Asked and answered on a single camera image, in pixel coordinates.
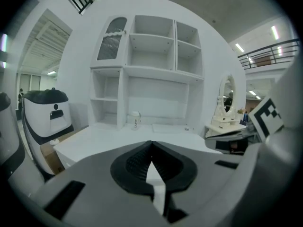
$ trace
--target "ceiling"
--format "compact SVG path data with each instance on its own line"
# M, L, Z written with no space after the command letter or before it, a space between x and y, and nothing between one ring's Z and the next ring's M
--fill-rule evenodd
M250 93L250 91L253 91L261 99L265 98L274 84L274 79L256 79L246 81L246 99L258 100Z
M49 12L40 17L26 41L21 55L21 72L47 74L59 68L70 31L59 27Z
M265 20L281 16L272 0L170 0L199 15L231 42Z
M279 34L279 39L277 40L271 30L272 26L276 27ZM279 17L240 36L230 42L229 45L236 52L237 56L239 56L259 48L291 40L293 38L297 38L297 36L293 33L290 21L287 17ZM236 44L239 44L243 48L244 52L241 52L236 47Z

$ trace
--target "white desk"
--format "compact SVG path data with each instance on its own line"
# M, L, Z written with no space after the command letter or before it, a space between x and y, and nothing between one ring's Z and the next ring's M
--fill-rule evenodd
M219 151L207 148L204 139L199 135L181 131L179 126L176 128L176 132L169 130L169 133L154 133L151 125L140 125L139 130L133 131L130 125L126 124L124 128L117 131L100 123L74 134L57 144L54 149L63 166L68 168L91 155L148 140L163 141L189 149L221 154Z
M242 129L246 128L246 126L242 125L242 124L230 125L224 129L211 125L211 124L207 124L207 125L205 125L205 127L209 129L208 132L206 133L205 137L226 134L229 132L238 131L238 130L242 130Z

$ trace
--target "person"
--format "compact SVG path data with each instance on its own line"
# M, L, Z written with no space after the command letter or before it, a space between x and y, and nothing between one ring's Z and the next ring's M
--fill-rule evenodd
M21 97L23 96L23 89L20 88L19 90L19 95L18 95L18 110L21 111L22 110L22 100Z
M244 122L248 122L248 113L245 111L244 117L243 117Z
M228 112L230 110L231 106L232 106L232 97L233 97L233 92L230 92L229 97L224 102L226 112Z

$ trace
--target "white robot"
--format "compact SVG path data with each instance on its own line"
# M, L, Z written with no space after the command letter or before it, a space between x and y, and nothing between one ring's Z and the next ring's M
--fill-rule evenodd
M0 92L0 167L14 190L31 196L43 184L44 178L26 152L12 115L10 99Z
M29 149L46 179L53 172L40 146L74 130L68 97L59 90L29 91L23 95L22 123Z

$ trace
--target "white vanity mirror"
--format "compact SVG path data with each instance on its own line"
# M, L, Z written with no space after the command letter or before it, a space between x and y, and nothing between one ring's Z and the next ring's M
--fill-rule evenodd
M209 131L206 137L228 133L242 129L237 118L237 90L235 80L231 74L222 78L217 98L217 107L211 125L206 126Z

